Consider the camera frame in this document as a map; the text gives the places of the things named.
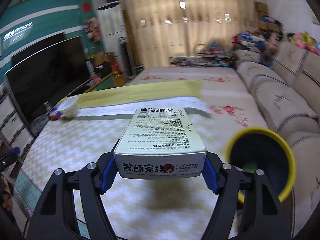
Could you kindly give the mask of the person's left hand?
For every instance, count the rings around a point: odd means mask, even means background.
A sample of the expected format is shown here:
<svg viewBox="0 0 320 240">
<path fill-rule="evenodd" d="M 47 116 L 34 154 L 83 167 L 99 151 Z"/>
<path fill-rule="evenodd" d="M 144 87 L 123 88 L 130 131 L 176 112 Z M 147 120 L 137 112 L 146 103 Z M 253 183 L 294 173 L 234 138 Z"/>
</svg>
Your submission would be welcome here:
<svg viewBox="0 0 320 240">
<path fill-rule="evenodd" d="M 1 176 L 1 206 L 9 212 L 13 210 L 11 189 L 8 181 L 3 176 Z"/>
</svg>

